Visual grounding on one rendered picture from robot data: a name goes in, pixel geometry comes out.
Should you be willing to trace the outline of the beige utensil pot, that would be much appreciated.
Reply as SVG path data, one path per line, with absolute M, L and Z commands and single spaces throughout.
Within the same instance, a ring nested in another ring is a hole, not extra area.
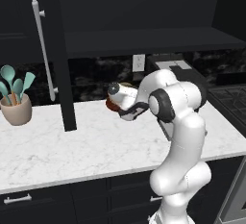
M 9 106 L 5 98 L 1 99 L 0 105 L 2 114 L 13 126 L 24 125 L 32 118 L 32 103 L 27 94 L 23 94 L 19 105 Z

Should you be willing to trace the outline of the small teal spoon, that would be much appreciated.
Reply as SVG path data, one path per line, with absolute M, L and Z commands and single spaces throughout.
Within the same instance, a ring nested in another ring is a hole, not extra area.
M 21 103 L 20 94 L 23 90 L 23 81 L 21 79 L 16 79 L 12 85 L 12 91 L 16 95 L 17 103 Z

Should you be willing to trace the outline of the black open wall cabinet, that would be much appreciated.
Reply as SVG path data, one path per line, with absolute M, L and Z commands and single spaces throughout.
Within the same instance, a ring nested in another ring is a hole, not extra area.
M 217 0 L 60 0 L 71 58 L 203 51 L 246 43 L 212 27 Z

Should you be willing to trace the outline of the black cabinet door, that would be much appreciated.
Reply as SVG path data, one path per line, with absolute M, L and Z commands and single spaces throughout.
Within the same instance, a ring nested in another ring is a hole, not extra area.
M 64 130 L 66 132 L 70 132 L 77 129 L 77 124 L 74 112 L 69 66 L 67 62 L 65 38 L 62 26 L 62 10 L 60 0 L 57 0 L 56 10 L 58 34 L 58 56 L 56 59 L 56 73 L 58 78 L 59 97 L 61 101 L 61 114 Z
M 217 0 L 212 27 L 246 42 L 246 0 Z

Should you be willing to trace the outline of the large teal spoon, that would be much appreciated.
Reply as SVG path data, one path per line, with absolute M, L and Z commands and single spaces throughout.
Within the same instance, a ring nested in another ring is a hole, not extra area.
M 4 80 L 6 80 L 8 82 L 8 84 L 10 86 L 10 91 L 8 91 L 8 93 L 9 93 L 8 96 L 9 96 L 10 101 L 11 101 L 11 106 L 15 106 L 16 105 L 16 98 L 15 98 L 15 95 L 12 91 L 12 80 L 15 76 L 15 70 L 10 65 L 4 65 L 0 69 L 0 75 L 3 77 Z

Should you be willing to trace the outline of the teal utensil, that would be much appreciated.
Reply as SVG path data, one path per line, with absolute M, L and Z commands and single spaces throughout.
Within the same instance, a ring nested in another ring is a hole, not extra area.
M 5 97 L 6 101 L 7 101 L 7 104 L 10 105 L 11 104 L 11 101 L 10 101 L 10 98 L 9 98 L 9 93 L 8 93 L 8 90 L 6 88 L 6 85 L 0 81 L 0 92 L 2 93 L 2 95 Z

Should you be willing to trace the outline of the white wall outlet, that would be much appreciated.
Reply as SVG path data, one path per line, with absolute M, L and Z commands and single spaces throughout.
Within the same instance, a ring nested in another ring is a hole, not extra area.
M 145 55 L 133 55 L 133 72 L 141 72 L 145 67 Z

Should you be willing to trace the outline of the teal spatula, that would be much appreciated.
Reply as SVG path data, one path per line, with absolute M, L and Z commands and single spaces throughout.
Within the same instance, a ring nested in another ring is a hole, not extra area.
M 25 78 L 22 81 L 21 92 L 19 94 L 19 101 L 22 101 L 22 96 L 24 94 L 24 91 L 27 90 L 31 86 L 35 77 L 36 77 L 36 75 L 32 72 L 26 73 Z

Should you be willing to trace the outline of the black wide drawer front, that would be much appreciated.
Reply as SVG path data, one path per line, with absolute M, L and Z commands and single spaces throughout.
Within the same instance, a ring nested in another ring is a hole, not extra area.
M 32 201 L 5 205 L 7 197 L 27 194 Z M 0 194 L 0 224 L 77 224 L 69 186 L 44 187 Z

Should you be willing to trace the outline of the black narrow base cabinet panel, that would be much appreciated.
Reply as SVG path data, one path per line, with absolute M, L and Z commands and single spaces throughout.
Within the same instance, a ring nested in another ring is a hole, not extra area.
M 78 224 L 84 224 L 107 215 L 107 181 L 90 180 L 70 185 Z

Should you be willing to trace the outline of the black closed wall cabinet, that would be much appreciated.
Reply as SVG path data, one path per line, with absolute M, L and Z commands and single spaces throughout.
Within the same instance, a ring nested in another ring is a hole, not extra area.
M 44 62 L 33 0 L 0 0 L 0 64 Z M 54 62 L 48 17 L 48 0 L 37 0 L 48 62 Z

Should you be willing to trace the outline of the red-brown bowl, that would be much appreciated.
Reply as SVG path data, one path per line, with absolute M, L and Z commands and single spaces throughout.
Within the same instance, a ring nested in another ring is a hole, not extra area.
M 110 98 L 107 98 L 106 100 L 106 106 L 108 109 L 110 109 L 113 112 L 118 112 L 120 110 L 120 107 L 114 104 Z

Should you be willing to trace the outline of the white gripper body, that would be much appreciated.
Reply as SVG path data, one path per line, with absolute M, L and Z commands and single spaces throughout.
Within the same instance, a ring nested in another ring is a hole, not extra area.
M 125 121 L 133 121 L 137 118 L 137 113 L 136 112 L 120 111 L 119 116 L 121 119 L 123 119 Z

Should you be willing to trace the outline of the black lower drawer front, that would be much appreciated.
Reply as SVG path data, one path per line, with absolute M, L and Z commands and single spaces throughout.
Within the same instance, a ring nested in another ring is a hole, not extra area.
M 149 218 L 158 210 L 160 204 L 148 204 L 145 206 L 130 208 L 115 212 L 109 217 L 110 224 L 149 224 Z

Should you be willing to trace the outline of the black hob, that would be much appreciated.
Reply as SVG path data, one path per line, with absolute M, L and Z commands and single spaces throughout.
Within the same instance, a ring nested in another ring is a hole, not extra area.
M 246 138 L 246 72 L 219 74 L 209 102 Z

